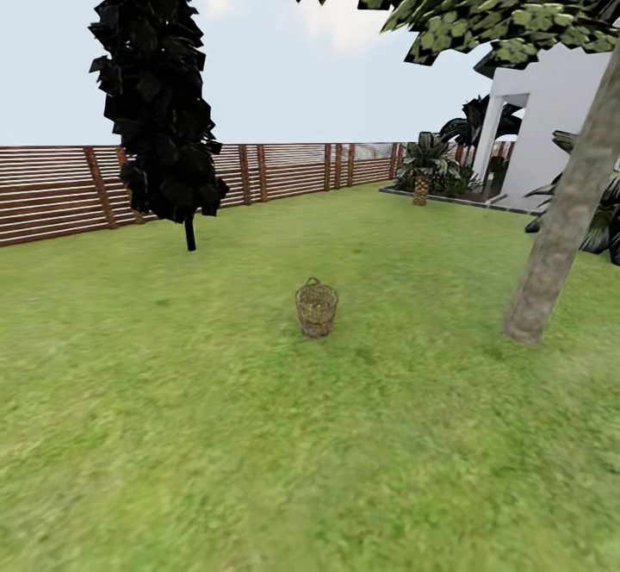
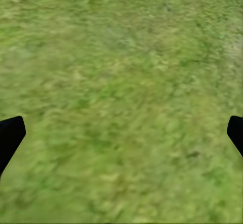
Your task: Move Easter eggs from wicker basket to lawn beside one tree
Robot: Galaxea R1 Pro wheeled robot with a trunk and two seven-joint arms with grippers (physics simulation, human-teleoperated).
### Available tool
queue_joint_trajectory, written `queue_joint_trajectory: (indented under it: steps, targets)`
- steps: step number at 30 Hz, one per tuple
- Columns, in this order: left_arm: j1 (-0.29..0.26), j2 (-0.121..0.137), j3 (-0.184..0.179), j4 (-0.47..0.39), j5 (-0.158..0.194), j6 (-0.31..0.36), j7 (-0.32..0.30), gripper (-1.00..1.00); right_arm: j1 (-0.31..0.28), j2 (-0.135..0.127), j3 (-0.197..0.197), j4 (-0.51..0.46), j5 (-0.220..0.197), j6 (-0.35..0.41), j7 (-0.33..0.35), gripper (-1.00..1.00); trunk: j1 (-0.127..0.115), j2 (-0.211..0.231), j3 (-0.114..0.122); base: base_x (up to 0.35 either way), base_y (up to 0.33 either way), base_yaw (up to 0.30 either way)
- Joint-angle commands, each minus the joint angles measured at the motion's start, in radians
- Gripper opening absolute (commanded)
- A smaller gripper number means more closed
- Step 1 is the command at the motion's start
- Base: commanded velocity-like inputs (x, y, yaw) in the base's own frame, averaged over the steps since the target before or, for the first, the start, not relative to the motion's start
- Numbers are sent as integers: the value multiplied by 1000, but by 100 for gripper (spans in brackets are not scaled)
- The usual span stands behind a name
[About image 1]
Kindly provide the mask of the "wicker basket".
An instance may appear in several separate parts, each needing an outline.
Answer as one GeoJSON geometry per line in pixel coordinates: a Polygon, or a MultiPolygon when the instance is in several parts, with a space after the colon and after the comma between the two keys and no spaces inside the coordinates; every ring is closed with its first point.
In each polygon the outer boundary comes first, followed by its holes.
{"type": "Polygon", "coordinates": [[[302,301],[302,293],[305,289],[305,286],[302,286],[295,292],[295,304],[297,305],[297,314],[299,315],[301,332],[304,333],[306,337],[313,339],[328,337],[330,332],[333,330],[333,323],[335,322],[335,314],[338,306],[338,298],[334,298],[331,302],[331,300],[327,297],[320,298],[318,295],[315,296],[313,302],[325,303],[324,313],[322,314],[322,317],[319,317],[319,314],[310,314],[311,309],[319,310],[317,303],[313,305],[313,307],[309,307],[308,302],[302,301]],[[329,310],[329,308],[332,308],[332,310],[326,317],[326,310],[329,310]]]}

